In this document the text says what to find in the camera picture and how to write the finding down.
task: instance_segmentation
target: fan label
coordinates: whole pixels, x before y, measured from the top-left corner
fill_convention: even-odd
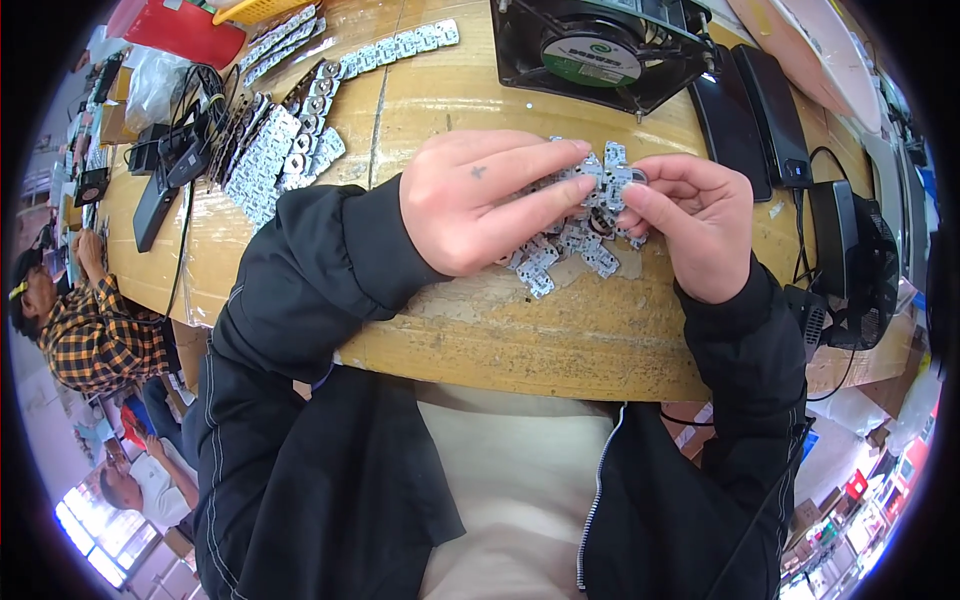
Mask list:
[[[543,49],[543,66],[575,84],[618,87],[636,81],[643,70],[626,48],[598,37],[565,37]]]

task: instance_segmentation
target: zipper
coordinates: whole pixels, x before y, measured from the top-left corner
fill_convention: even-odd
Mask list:
[[[577,589],[587,591],[587,585],[584,583],[584,551],[587,550],[587,536],[590,535],[590,525],[593,523],[593,516],[596,515],[597,506],[600,505],[600,496],[603,494],[603,483],[600,481],[600,473],[603,471],[603,462],[607,458],[607,450],[610,448],[610,442],[613,436],[623,424],[623,409],[627,408],[627,403],[620,405],[620,416],[616,421],[616,427],[607,437],[607,442],[603,444],[603,451],[600,452],[600,464],[597,465],[597,493],[593,497],[593,504],[590,505],[590,512],[587,513],[587,522],[584,523],[584,534],[580,537],[580,547],[577,548]]]

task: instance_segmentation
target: plastic bag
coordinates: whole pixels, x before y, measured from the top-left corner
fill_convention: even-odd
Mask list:
[[[838,390],[821,402],[808,402],[807,410],[830,419],[861,438],[880,427],[889,416],[856,388]]]
[[[143,60],[130,77],[130,94],[124,114],[127,129],[140,133],[154,123],[170,125],[174,102],[183,89],[190,61],[151,49],[156,55]]]
[[[884,427],[890,432],[887,436],[887,450],[894,456],[900,456],[906,447],[919,436],[940,399],[942,383],[937,373],[930,369],[930,355],[925,354],[920,363],[920,371],[907,390],[897,420],[888,422]]]

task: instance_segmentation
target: man in white shirt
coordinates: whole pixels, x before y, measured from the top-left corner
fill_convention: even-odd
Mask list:
[[[110,465],[100,472],[100,490],[110,506],[138,511],[154,525],[174,527],[197,507],[197,471],[169,440],[147,436],[147,451],[122,473]]]

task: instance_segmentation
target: finger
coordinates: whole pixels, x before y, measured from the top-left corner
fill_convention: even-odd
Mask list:
[[[688,200],[700,195],[700,189],[694,187],[689,181],[673,180],[653,180],[648,183],[664,196],[674,200]]]
[[[725,166],[689,154],[647,156],[633,166],[642,170],[651,183],[656,180],[686,181],[702,191],[729,185],[736,175]]]
[[[486,252],[493,262],[577,207],[595,185],[592,176],[582,175],[498,206],[477,220],[476,239],[491,245]]]
[[[627,235],[629,235],[630,237],[640,237],[641,235],[643,235],[649,230],[650,230],[650,223],[648,223],[645,219],[641,219],[638,225],[631,227],[627,231]]]
[[[677,240],[693,241],[702,235],[703,223],[686,214],[675,202],[648,185],[628,183],[621,194],[651,227]]]
[[[444,165],[459,166],[513,148],[533,146],[545,141],[539,135],[530,132],[465,130],[431,137],[423,144],[418,154],[429,152]]]
[[[489,204],[580,162],[589,152],[583,140],[560,139],[485,156],[454,170],[458,191],[474,204]]]
[[[620,211],[620,214],[616,217],[616,226],[621,229],[630,229],[635,228],[640,224],[640,221],[643,220],[643,217],[639,215],[632,208],[624,208]]]

